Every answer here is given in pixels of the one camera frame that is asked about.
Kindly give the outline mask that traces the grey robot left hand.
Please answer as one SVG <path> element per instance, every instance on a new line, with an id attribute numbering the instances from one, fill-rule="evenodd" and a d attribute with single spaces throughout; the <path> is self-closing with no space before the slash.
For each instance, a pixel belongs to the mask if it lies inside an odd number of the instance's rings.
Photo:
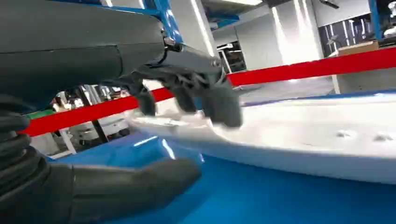
<path id="1" fill-rule="evenodd" d="M 50 163 L 23 131 L 26 114 L 84 84 L 128 90 L 144 115 L 156 104 L 143 80 L 161 82 L 188 113 L 242 125 L 237 95 L 219 58 L 185 45 L 170 19 L 75 1 L 0 3 L 0 221 L 93 224 L 166 206 L 201 176 L 191 159 L 141 169 Z"/>

